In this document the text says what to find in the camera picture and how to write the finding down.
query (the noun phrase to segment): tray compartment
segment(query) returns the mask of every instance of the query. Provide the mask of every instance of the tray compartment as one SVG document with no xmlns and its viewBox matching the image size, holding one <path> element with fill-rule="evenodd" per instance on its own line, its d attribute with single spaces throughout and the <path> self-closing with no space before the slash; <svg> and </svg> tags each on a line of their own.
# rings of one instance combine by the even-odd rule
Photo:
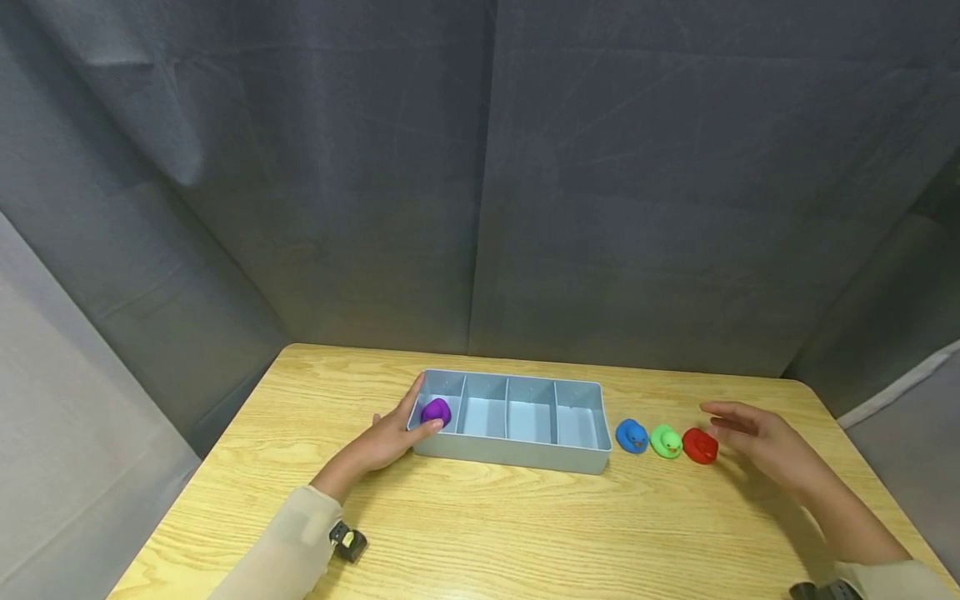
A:
<svg viewBox="0 0 960 600">
<path fill-rule="evenodd" d="M 420 425 L 420 413 L 423 407 L 434 400 L 443 398 L 450 407 L 450 422 L 440 430 L 441 434 L 454 433 L 457 430 L 457 421 L 460 418 L 460 405 L 464 397 L 464 386 L 467 383 L 467 374 L 456 371 L 437 371 L 429 369 L 417 396 L 417 405 L 407 421 L 407 428 L 413 429 Z"/>
<path fill-rule="evenodd" d="M 505 375 L 468 373 L 457 433 L 482 438 L 507 437 Z"/>
<path fill-rule="evenodd" d="M 556 390 L 560 445 L 611 450 L 600 385 L 558 380 Z"/>
<path fill-rule="evenodd" d="M 539 444 L 557 443 L 557 394 L 552 379 L 508 377 L 507 437 Z"/>
</svg>

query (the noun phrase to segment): blue rubber duck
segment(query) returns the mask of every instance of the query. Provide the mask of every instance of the blue rubber duck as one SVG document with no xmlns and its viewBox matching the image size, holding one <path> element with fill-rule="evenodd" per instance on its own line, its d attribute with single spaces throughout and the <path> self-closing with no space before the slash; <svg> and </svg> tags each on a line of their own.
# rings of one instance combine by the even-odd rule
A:
<svg viewBox="0 0 960 600">
<path fill-rule="evenodd" d="M 631 454 L 639 454 L 647 449 L 650 437 L 643 425 L 633 419 L 624 419 L 616 426 L 616 442 Z"/>
</svg>

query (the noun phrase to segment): gray divided tray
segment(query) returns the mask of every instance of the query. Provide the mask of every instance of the gray divided tray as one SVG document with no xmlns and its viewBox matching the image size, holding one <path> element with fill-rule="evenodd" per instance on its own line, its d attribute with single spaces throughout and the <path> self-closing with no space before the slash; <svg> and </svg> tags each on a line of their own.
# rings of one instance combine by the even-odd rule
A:
<svg viewBox="0 0 960 600">
<path fill-rule="evenodd" d="M 593 474 L 610 457 L 598 383 L 430 369 L 408 429 L 420 425 L 423 407 L 438 397 L 452 418 L 414 446 L 418 454 Z"/>
</svg>

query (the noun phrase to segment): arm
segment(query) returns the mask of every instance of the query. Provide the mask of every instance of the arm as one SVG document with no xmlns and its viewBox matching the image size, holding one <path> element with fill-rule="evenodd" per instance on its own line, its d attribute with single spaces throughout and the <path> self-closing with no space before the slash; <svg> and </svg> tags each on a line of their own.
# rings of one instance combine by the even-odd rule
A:
<svg viewBox="0 0 960 600">
<path fill-rule="evenodd" d="M 739 451 L 804 506 L 860 595 L 950 598 L 810 444 L 780 415 L 741 402 L 706 402 L 710 435 Z"/>
<path fill-rule="evenodd" d="M 444 426 L 432 420 L 406 430 L 422 384 L 421 373 L 393 411 L 383 418 L 374 415 L 373 425 L 330 459 L 309 486 L 290 494 L 210 600 L 301 600 L 313 589 L 326 572 L 333 553 L 330 530 L 340 520 L 353 486 Z"/>
<path fill-rule="evenodd" d="M 707 402 L 710 434 L 746 455 L 803 505 L 837 558 L 848 563 L 909 561 L 910 554 L 783 417 L 740 402 Z"/>
</svg>

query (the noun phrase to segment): wooden table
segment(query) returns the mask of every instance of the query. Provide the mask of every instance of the wooden table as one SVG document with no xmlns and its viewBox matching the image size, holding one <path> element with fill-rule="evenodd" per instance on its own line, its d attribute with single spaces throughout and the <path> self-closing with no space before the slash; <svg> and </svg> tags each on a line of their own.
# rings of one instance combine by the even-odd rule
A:
<svg viewBox="0 0 960 600">
<path fill-rule="evenodd" d="M 295 486 L 426 368 L 587 379 L 623 419 L 703 424 L 738 399 L 784 415 L 916 558 L 943 566 L 817 397 L 779 379 L 294 345 L 284 350 L 110 598 L 206 598 Z M 310 598 L 782 598 L 831 558 L 807 515 L 731 457 L 614 451 L 600 476 L 410 455 L 370 476 L 346 519 L 371 546 Z"/>
</svg>

